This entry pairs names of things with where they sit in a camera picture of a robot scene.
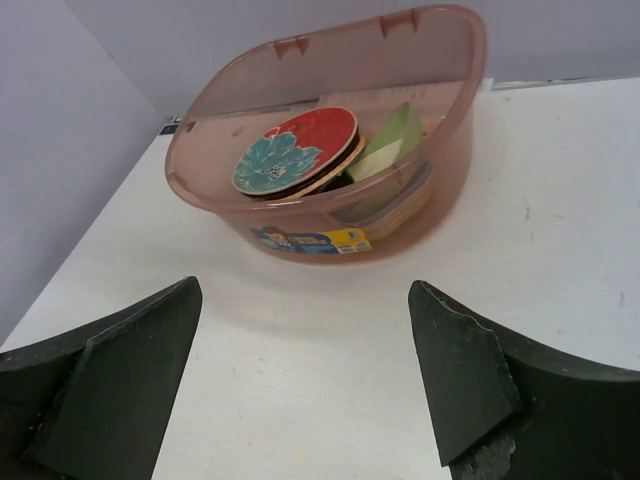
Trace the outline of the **green square panda plate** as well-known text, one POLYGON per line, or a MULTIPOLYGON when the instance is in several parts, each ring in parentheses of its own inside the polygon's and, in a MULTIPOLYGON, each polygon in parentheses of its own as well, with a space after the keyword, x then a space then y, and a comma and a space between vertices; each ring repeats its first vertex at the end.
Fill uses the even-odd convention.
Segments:
POLYGON ((404 102, 387 119, 382 129, 369 142, 363 154, 378 150, 387 143, 401 139, 403 143, 396 162, 415 148, 422 138, 423 125, 418 111, 409 102, 404 102))

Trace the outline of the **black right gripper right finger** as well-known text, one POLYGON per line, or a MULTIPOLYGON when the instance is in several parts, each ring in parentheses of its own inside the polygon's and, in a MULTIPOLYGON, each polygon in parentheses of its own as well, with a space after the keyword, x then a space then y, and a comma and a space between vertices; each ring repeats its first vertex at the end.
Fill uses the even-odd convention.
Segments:
POLYGON ((544 345, 412 284, 440 464, 455 479, 635 479, 639 374, 544 345))

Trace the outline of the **cream round plate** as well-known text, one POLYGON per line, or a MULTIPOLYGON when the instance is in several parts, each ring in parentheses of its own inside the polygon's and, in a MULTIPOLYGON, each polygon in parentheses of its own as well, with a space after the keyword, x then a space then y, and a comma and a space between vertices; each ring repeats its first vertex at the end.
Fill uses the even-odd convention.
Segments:
POLYGON ((403 141, 401 139, 387 143, 378 150, 364 153, 363 156, 347 169, 354 183, 369 178, 391 166, 397 159, 403 141))

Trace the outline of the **red floral round plate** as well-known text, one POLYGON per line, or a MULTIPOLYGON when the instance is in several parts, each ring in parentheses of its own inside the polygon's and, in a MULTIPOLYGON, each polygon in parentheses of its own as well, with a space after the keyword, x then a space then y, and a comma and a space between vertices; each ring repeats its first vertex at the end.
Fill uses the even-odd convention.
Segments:
POLYGON ((296 115, 260 136, 238 160, 232 185, 248 196, 285 192, 329 171, 359 141, 356 116, 343 107, 296 115))

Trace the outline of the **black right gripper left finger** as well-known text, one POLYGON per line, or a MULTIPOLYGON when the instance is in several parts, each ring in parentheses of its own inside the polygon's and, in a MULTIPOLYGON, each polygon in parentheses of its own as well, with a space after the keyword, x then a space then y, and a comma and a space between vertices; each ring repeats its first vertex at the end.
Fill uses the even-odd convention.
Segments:
POLYGON ((149 479, 202 309, 195 277, 1 355, 4 479, 149 479))

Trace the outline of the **yellow square panda plate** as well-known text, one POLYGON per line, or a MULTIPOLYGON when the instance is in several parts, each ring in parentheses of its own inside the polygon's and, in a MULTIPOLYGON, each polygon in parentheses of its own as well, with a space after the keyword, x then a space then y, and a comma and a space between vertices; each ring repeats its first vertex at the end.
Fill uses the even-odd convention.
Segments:
POLYGON ((432 186, 426 185, 403 193, 366 228, 367 237, 380 240, 392 234, 428 202, 431 191, 432 186))

